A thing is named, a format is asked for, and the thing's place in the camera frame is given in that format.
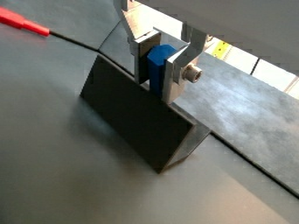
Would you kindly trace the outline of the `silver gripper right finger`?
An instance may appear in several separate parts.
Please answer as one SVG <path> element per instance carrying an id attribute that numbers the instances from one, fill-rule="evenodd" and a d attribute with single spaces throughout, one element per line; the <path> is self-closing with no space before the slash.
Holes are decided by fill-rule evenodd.
<path id="1" fill-rule="evenodd" d="M 186 45 L 167 59 L 163 79 L 163 101 L 171 104 L 184 90 L 186 82 L 195 83 L 202 77 L 196 63 L 202 54 L 207 33 L 182 25 L 182 41 Z"/>

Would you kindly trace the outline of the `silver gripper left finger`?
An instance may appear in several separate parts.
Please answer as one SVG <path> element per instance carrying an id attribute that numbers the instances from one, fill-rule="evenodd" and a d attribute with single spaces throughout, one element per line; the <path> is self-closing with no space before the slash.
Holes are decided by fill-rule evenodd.
<path id="1" fill-rule="evenodd" d="M 143 84 L 150 80 L 147 55 L 162 41 L 162 33 L 154 27 L 154 10 L 136 0 L 114 0 L 114 5 L 135 57 L 135 82 Z"/>

